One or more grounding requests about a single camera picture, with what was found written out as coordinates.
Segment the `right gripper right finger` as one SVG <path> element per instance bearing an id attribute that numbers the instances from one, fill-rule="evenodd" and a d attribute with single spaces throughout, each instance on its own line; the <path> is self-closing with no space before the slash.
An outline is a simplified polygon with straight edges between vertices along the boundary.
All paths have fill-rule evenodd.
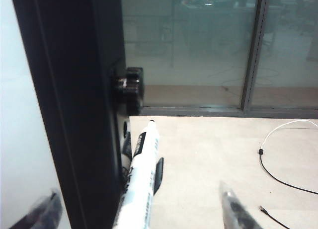
<path id="1" fill-rule="evenodd" d="M 222 205 L 222 216 L 225 229 L 262 228 L 241 204 L 234 191 L 223 181 L 219 184 L 219 197 Z"/>

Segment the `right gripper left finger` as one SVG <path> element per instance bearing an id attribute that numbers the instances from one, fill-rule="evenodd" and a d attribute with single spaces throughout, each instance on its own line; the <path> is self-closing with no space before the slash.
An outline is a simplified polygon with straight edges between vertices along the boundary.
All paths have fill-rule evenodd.
<path id="1" fill-rule="evenodd" d="M 61 193 L 52 189 L 50 195 L 39 198 L 10 229 L 57 229 L 63 214 Z"/>

